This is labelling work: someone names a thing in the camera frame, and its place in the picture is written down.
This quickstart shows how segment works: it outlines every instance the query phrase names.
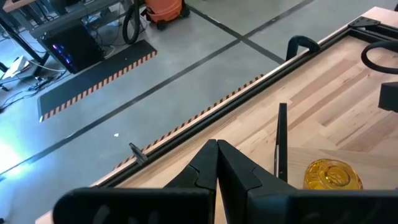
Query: hazard stripe tape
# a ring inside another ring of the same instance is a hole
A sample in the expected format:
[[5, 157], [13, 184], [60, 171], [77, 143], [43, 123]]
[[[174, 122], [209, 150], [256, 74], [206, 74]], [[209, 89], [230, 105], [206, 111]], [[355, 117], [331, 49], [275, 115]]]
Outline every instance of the hazard stripe tape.
[[[213, 103], [211, 106], [207, 107], [205, 110], [199, 112], [198, 114], [196, 114], [195, 116], [191, 117], [190, 119], [186, 120], [186, 122], [178, 125], [176, 128], [173, 128], [171, 131], [169, 131], [167, 134], [163, 135], [162, 137], [158, 138], [157, 140], [153, 141], [152, 143], [150, 143], [149, 145], [147, 145], [146, 147], [144, 147], [141, 151], [145, 154], [145, 151], [148, 150], [150, 147], [155, 146], [157, 143], [163, 141], [164, 138], [169, 137], [170, 135], [172, 135], [173, 133], [175, 133], [176, 131], [178, 131], [179, 129], [183, 128], [184, 126], [188, 125], [189, 123], [193, 122], [194, 120], [198, 119], [198, 117], [200, 117], [201, 115], [205, 114], [206, 112], [209, 112], [211, 109], [213, 109], [214, 107], [216, 107], [217, 105], [219, 105], [220, 103], [224, 102], [225, 100], [229, 99], [230, 97], [234, 96], [235, 94], [239, 93], [240, 91], [246, 89], [247, 87], [249, 87], [250, 85], [252, 85], [255, 81], [257, 81], [258, 79], [262, 78], [264, 76], [264, 74], [261, 74], [259, 76], [257, 76], [256, 78], [253, 78], [252, 80], [250, 80], [249, 82], [245, 83], [244, 85], [242, 85], [241, 87], [239, 87], [237, 90], [232, 91], [230, 94], [222, 97], [222, 99], [218, 100], [217, 102]], [[118, 164], [115, 168], [119, 168], [121, 167], [123, 164], [129, 162], [131, 159], [135, 158], [134, 155], [128, 157], [126, 160], [122, 161], [120, 164]]]
[[62, 105], [56, 107], [55, 109], [49, 111], [48, 113], [45, 113], [43, 116], [40, 117], [40, 122], [45, 121], [46, 119], [51, 118], [52, 116], [56, 115], [57, 113], [61, 112], [62, 110], [68, 108], [72, 104], [76, 103], [77, 101], [83, 99], [84, 97], [90, 95], [91, 93], [95, 92], [96, 90], [99, 90], [103, 86], [109, 84], [111, 81], [119, 78], [120, 76], [126, 74], [128, 71], [135, 69], [138, 67], [140, 64], [148, 61], [149, 59], [155, 57], [157, 55], [157, 51], [153, 51], [136, 62], [126, 66], [123, 69], [120, 69], [118, 72], [115, 72], [114, 74], [110, 75], [108, 78], [105, 78], [103, 81], [100, 81], [99, 83], [95, 84], [94, 86], [90, 87], [89, 89], [85, 90], [83, 93], [79, 93], [77, 96], [74, 96], [71, 100], [68, 100], [67, 102], [63, 103]]

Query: orange shop vacuum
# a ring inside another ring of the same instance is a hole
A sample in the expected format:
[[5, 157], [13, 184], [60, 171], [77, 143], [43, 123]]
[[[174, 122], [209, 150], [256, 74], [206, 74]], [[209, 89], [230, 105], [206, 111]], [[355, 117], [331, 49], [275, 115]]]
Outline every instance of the orange shop vacuum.
[[[156, 24], [158, 30], [164, 30], [170, 21], [179, 17], [186, 18], [190, 14], [185, 0], [134, 0], [134, 3], [127, 10], [123, 21], [123, 39], [127, 44], [133, 44], [138, 39], [141, 26], [139, 9], [143, 5], [146, 8], [141, 15], [145, 15], [148, 21]], [[134, 34], [129, 38], [127, 26], [131, 19], [134, 20]]]

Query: yellow glass dish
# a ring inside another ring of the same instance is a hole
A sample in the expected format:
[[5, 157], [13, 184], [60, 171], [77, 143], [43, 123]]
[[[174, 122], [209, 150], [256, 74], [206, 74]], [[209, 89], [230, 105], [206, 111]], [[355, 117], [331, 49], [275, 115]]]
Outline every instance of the yellow glass dish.
[[320, 159], [312, 162], [305, 171], [304, 189], [311, 190], [362, 190], [361, 179], [347, 163]]

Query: concrete floor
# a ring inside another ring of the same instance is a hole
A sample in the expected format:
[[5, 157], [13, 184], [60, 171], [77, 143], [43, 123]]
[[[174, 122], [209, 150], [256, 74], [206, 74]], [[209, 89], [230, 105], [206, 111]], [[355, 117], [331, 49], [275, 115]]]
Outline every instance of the concrete floor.
[[[284, 58], [293, 35], [320, 40], [373, 6], [393, 9], [397, 4], [396, 0], [187, 3], [263, 49], [236, 41], [236, 36], [192, 13], [163, 32], [149, 25], [141, 38], [158, 50], [156, 57], [53, 118], [39, 122], [37, 96], [12, 105], [0, 114], [0, 173], [23, 163], [0, 175], [0, 217], [9, 223], [34, 222], [66, 191], [90, 185], [130, 156], [129, 142], [149, 144], [248, 80], [276, 68], [278, 63], [264, 55], [264, 49]], [[107, 26], [100, 33], [104, 42], [110, 42], [117, 31]], [[34, 42], [28, 33], [23, 36]], [[119, 35], [116, 43], [122, 42]], [[0, 61], [6, 64], [23, 54], [10, 40], [0, 42], [0, 49]], [[61, 68], [54, 60], [48, 66]], [[0, 103], [32, 82], [6, 85], [13, 90], [0, 91]]]

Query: black hose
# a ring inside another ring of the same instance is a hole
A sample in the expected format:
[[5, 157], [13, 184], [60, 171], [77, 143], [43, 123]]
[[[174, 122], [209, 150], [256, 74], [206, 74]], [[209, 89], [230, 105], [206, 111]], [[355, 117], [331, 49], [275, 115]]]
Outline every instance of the black hose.
[[369, 44], [365, 49], [362, 51], [361, 54], [361, 60], [362, 62], [369, 68], [382, 72], [382, 73], [389, 73], [389, 74], [398, 74], [398, 68], [389, 68], [389, 67], [383, 67], [380, 65], [376, 65], [374, 62], [370, 61], [370, 59], [367, 56], [368, 51], [378, 48], [378, 47], [383, 47], [386, 49], [397, 49], [398, 48], [398, 41], [396, 40], [385, 40], [385, 41], [379, 41], [375, 42], [372, 44]]
[[[131, 39], [127, 34], [127, 27], [131, 18], [134, 16], [134, 34]], [[129, 7], [126, 12], [126, 16], [123, 21], [122, 35], [126, 44], [133, 44], [137, 41], [141, 28], [141, 22], [139, 19], [139, 0], [134, 0], [134, 4]]]

